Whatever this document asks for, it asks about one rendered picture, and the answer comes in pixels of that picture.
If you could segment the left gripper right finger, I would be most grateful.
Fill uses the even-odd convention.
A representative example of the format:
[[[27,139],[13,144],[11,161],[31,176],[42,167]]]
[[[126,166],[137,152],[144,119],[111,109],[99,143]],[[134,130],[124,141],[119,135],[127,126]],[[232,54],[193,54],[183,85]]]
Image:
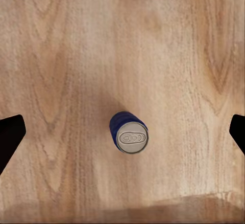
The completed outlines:
[[[235,114],[232,118],[229,132],[245,154],[245,116]]]

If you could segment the can of soda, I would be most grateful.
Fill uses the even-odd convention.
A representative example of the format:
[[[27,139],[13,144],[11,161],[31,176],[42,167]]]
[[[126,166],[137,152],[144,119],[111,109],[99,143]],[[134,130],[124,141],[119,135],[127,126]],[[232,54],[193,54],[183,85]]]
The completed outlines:
[[[147,126],[129,111],[114,115],[109,128],[116,147],[126,154],[138,154],[149,143]]]

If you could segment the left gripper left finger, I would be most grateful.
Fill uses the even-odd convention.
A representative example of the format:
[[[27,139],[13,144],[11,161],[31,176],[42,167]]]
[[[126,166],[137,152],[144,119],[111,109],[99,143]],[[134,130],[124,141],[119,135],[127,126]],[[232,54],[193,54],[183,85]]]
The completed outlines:
[[[26,134],[22,115],[0,120],[0,175]]]

